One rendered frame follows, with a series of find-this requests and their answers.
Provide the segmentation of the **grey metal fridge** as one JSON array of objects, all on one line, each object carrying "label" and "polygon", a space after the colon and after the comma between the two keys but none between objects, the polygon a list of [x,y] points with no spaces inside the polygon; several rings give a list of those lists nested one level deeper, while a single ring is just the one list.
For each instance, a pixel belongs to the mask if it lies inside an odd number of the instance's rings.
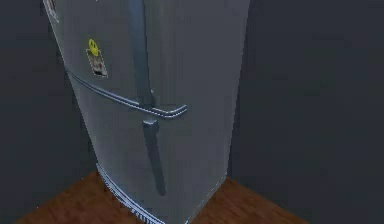
[{"label": "grey metal fridge", "polygon": [[[225,180],[250,0],[144,0],[154,106],[139,103],[129,0],[42,0],[114,197],[144,224],[191,224]],[[88,40],[108,76],[93,73]],[[157,120],[166,194],[143,121]]]}]

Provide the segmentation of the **grey paper note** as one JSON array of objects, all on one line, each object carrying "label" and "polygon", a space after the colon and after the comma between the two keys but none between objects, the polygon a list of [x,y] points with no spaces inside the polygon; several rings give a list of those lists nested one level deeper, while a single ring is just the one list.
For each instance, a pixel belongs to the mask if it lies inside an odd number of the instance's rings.
[{"label": "grey paper note", "polygon": [[108,72],[101,51],[94,55],[90,49],[87,49],[86,53],[93,73],[97,76],[107,77]]}]

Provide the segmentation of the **yellow smiley fridge magnet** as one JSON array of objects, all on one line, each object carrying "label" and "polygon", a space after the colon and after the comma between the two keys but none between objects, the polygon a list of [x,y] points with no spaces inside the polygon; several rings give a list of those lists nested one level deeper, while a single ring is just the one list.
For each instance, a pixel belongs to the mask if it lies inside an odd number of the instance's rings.
[{"label": "yellow smiley fridge magnet", "polygon": [[98,56],[99,55],[98,46],[97,46],[96,42],[93,39],[89,39],[88,40],[88,46],[89,46],[89,50],[91,51],[91,53],[94,56]]}]

